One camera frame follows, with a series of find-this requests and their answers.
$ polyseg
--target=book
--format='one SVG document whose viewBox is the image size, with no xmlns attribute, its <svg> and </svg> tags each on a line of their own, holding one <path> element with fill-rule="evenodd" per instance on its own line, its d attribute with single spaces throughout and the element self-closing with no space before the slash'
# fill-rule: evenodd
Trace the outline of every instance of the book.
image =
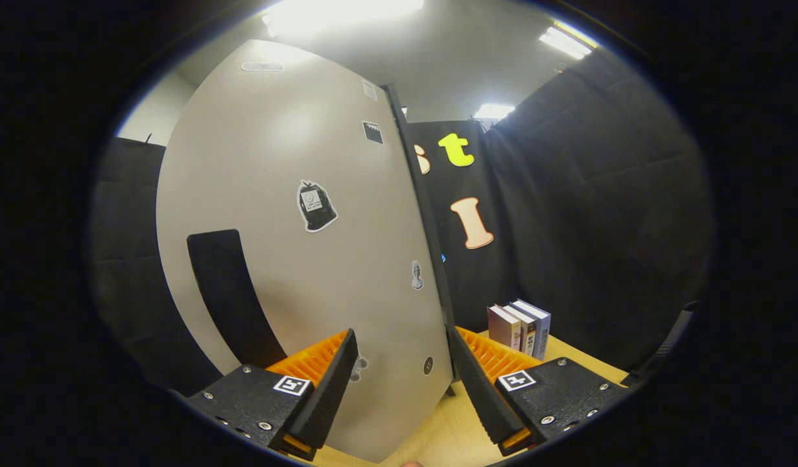
<svg viewBox="0 0 798 467">
<path fill-rule="evenodd" d="M 511 305 L 505 305 L 503 310 L 520 321 L 520 348 L 519 351 L 526 355 L 534 355 L 534 342 L 537 326 L 537 319 L 523 313 Z"/>
<path fill-rule="evenodd" d="M 537 360 L 543 360 L 546 358 L 546 347 L 549 343 L 549 329 L 552 327 L 552 314 L 548 313 L 548 311 L 540 310 L 540 308 L 535 307 L 534 305 L 529 304 L 529 302 L 525 302 L 523 300 L 512 302 L 511 305 L 512 307 L 517 308 L 517 310 L 536 318 L 536 342 L 532 357 L 536 358 Z"/>
<path fill-rule="evenodd" d="M 520 320 L 498 305 L 488 307 L 488 337 L 494 341 L 520 349 Z"/>
</svg>

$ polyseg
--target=fluorescent light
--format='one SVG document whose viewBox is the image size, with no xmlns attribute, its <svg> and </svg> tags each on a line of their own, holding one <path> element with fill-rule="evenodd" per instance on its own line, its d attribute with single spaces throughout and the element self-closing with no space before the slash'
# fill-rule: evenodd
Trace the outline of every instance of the fluorescent light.
<svg viewBox="0 0 798 467">
<path fill-rule="evenodd" d="M 283 0 L 261 12 L 269 36 L 389 18 L 422 9 L 425 0 Z"/>
<path fill-rule="evenodd" d="M 559 30 L 554 29 L 553 27 L 549 27 L 549 29 L 546 30 L 546 34 L 552 36 L 553 38 L 561 40 L 564 44 L 567 44 L 570 48 L 579 51 L 579 53 L 582 53 L 583 55 L 588 55 L 589 53 L 591 53 L 591 50 L 588 47 L 586 47 L 586 45 L 577 42 L 576 40 L 570 38 L 570 36 L 565 35 Z"/>
<path fill-rule="evenodd" d="M 562 30 L 565 30 L 565 32 L 575 36 L 577 39 L 582 40 L 583 42 L 588 44 L 589 47 L 592 47 L 593 49 L 598 48 L 598 44 L 597 44 L 597 42 L 594 41 L 594 39 L 590 38 L 589 36 L 586 36 L 585 34 L 580 32 L 579 30 L 574 29 L 574 27 L 571 27 L 571 26 L 569 26 L 566 23 L 561 23 L 560 21 L 555 21 L 555 26 L 559 27 Z"/>
<path fill-rule="evenodd" d="M 591 49 L 553 27 L 549 27 L 546 33 L 540 36 L 540 41 L 551 45 L 553 48 L 562 51 L 562 53 L 573 56 L 577 60 L 592 53 Z"/>
<path fill-rule="evenodd" d="M 501 106 L 500 104 L 482 104 L 473 114 L 473 118 L 502 119 L 514 110 L 514 106 Z"/>
</svg>

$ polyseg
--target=white board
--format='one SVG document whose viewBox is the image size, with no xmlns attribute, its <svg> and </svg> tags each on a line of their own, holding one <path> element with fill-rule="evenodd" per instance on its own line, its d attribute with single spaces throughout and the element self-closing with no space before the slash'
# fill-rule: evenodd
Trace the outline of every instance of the white board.
<svg viewBox="0 0 798 467">
<path fill-rule="evenodd" d="M 241 232 L 255 292 L 287 354 L 355 329 L 369 366 L 349 382 L 327 444 L 379 462 L 430 414 L 452 372 L 410 169 L 386 93 L 371 90 L 375 100 L 362 77 L 306 51 L 241 45 L 174 127 L 156 221 L 180 315 L 221 372 L 239 362 L 197 289 L 189 234 Z M 322 202 L 301 197 L 302 180 L 325 190 L 337 213 L 319 230 L 306 228 L 300 203 L 316 212 Z"/>
</svg>

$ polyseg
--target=wooden table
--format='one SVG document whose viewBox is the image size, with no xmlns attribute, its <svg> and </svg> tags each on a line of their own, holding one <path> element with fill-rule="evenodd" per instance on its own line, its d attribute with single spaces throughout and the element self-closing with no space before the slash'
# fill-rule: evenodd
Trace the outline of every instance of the wooden table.
<svg viewBox="0 0 798 467">
<path fill-rule="evenodd" d="M 545 360 L 559 357 L 571 358 L 616 384 L 628 374 L 549 336 Z M 315 459 L 308 464 L 322 467 L 399 467 L 405 462 L 419 461 L 425 467 L 469 467 L 493 464 L 503 459 L 496 444 L 491 443 L 482 428 L 463 383 L 453 383 L 452 388 L 456 395 L 444 396 L 425 423 L 380 464 L 346 455 L 329 446 L 319 449 Z"/>
</svg>

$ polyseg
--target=black square sticker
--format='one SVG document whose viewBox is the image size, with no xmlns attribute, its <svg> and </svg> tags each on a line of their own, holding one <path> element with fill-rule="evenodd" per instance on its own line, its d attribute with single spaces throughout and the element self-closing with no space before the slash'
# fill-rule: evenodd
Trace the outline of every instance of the black square sticker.
<svg viewBox="0 0 798 467">
<path fill-rule="evenodd" d="M 364 125 L 364 136 L 367 137 L 370 141 L 375 141 L 380 145 L 384 144 L 384 141 L 381 139 L 381 129 L 379 128 L 378 123 L 372 123 L 369 121 L 361 121 L 361 124 Z"/>
<path fill-rule="evenodd" d="M 502 382 L 502 385 L 508 389 L 508 392 L 513 390 L 518 390 L 527 385 L 532 385 L 535 383 L 534 379 L 526 373 L 526 370 L 520 370 L 520 372 L 511 373 L 510 375 L 500 376 L 499 381 Z"/>
</svg>

